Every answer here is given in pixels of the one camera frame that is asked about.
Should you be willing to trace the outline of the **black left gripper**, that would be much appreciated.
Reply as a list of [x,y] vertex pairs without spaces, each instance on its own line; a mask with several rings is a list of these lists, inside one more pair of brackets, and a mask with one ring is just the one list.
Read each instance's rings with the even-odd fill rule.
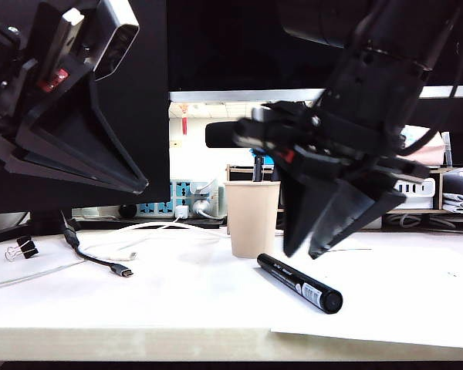
[[[142,193],[148,181],[103,116],[79,51],[92,18],[36,15],[28,39],[0,23],[0,160],[10,173]],[[1,135],[60,169],[19,159]]]

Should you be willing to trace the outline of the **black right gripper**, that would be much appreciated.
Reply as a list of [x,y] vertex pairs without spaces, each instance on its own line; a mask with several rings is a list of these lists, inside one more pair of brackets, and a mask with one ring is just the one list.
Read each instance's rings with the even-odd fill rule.
[[[401,131],[430,72],[409,59],[354,52],[342,59],[312,106],[278,101],[273,108],[282,114],[288,144],[334,160],[337,167],[345,164],[342,177],[379,171],[422,181],[429,170],[405,159],[414,148],[404,145]],[[287,257],[297,252],[312,228],[309,256],[317,259],[406,200],[392,180],[343,182],[338,188],[336,181],[313,178],[305,185],[283,174],[283,251]]]

